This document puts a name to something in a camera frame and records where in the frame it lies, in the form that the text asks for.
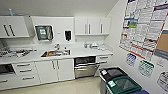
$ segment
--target dishwasher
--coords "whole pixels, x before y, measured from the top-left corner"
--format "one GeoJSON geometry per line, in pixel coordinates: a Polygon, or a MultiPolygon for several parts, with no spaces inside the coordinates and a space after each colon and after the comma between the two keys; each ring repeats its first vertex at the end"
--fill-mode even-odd
{"type": "Polygon", "coordinates": [[[94,76],[99,65],[96,56],[74,58],[75,78],[94,76]]]}

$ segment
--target bin lid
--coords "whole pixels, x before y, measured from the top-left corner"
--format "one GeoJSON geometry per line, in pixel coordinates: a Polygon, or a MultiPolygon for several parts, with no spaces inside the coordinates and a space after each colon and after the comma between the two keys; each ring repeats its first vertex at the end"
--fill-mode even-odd
{"type": "Polygon", "coordinates": [[[119,67],[107,68],[100,71],[101,76],[104,80],[111,81],[112,79],[120,76],[128,76],[122,69],[119,67]]]}
{"type": "Polygon", "coordinates": [[[141,86],[128,76],[114,78],[106,84],[113,94],[130,94],[141,90],[141,86]]]}

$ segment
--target sink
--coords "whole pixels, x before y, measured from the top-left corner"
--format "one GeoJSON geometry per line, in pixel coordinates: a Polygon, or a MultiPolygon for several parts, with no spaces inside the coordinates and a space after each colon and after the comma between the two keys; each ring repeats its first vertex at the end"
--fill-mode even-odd
{"type": "Polygon", "coordinates": [[[70,55],[70,50],[46,51],[41,57],[70,55]]]}

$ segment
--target bottle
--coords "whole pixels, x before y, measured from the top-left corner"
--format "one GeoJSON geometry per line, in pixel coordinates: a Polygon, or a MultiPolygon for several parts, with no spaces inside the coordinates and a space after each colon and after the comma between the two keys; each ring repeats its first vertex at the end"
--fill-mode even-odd
{"type": "Polygon", "coordinates": [[[84,43],[84,47],[87,48],[87,43],[86,42],[84,43]]]}

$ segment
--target faucet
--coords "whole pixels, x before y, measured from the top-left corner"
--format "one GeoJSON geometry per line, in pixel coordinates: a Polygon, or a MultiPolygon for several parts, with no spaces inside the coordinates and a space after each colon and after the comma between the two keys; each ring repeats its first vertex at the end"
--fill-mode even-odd
{"type": "Polygon", "coordinates": [[[57,48],[57,50],[59,50],[60,49],[60,45],[57,44],[54,48],[57,48]]]}

